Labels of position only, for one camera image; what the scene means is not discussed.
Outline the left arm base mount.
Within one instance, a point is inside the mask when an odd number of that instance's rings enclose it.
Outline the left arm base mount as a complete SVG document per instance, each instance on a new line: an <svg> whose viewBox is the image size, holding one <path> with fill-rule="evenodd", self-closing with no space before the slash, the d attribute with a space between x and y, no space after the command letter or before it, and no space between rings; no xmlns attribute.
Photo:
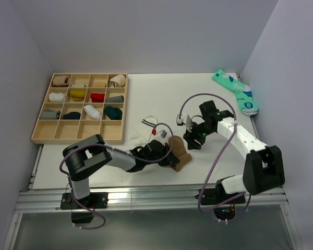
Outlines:
<svg viewBox="0 0 313 250"><path fill-rule="evenodd" d="M107 207L108 193L107 192L92 192L89 196L80 199L78 202L84 207L95 211L96 209L105 209ZM74 210L83 209L73 199L71 193L64 193L60 204L60 210L72 210L71 221L75 224L88 224L92 221L94 215L92 212L74 212Z"/></svg>

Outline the tan ribbed sock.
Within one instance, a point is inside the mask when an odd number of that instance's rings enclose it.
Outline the tan ribbed sock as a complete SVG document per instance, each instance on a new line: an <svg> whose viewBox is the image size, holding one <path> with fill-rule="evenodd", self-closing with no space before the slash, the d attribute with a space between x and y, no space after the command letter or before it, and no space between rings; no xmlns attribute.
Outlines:
<svg viewBox="0 0 313 250"><path fill-rule="evenodd" d="M169 137L168 139L169 146L172 147L172 154L177 157L179 160L179 163L175 165L171 165L171 168L175 170L176 172L179 172L182 170L182 168L191 162L192 156L191 154L187 153L185 149L185 145L183 142L183 139L177 135Z"/></svg>

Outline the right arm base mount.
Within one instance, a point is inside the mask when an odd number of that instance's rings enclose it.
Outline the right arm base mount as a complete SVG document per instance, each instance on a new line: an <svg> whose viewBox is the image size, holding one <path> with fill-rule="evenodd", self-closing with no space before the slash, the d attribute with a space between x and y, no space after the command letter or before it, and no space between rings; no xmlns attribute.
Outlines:
<svg viewBox="0 0 313 250"><path fill-rule="evenodd" d="M205 189L200 201L201 206L215 206L233 196L235 194L226 194L224 191L218 191L217 188ZM225 203L223 206L213 209L213 213L217 219L222 221L234 219L236 216L236 205L245 204L245 196L242 195L238 198Z"/></svg>

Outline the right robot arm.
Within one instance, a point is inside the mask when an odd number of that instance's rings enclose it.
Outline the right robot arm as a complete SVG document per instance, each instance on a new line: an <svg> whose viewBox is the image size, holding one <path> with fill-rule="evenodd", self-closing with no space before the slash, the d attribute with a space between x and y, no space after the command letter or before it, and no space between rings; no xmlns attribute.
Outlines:
<svg viewBox="0 0 313 250"><path fill-rule="evenodd" d="M243 174L217 181L216 199L227 203L235 193L256 195L283 186L285 174L281 150L268 146L241 126L229 110L220 111L214 101L199 106L203 121L196 123L189 115L177 117L177 124L185 125L183 135L189 150L200 150L206 137L218 133L232 144L245 160Z"/></svg>

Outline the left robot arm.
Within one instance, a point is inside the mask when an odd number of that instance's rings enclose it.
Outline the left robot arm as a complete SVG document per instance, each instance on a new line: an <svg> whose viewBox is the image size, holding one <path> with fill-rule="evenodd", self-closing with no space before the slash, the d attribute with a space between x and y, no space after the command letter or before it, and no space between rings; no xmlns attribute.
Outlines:
<svg viewBox="0 0 313 250"><path fill-rule="evenodd" d="M99 134L66 147L62 154L73 191L72 201L79 208L91 203L89 177L106 165L133 173L150 164L173 167L180 163L167 143L153 140L125 152L105 143Z"/></svg>

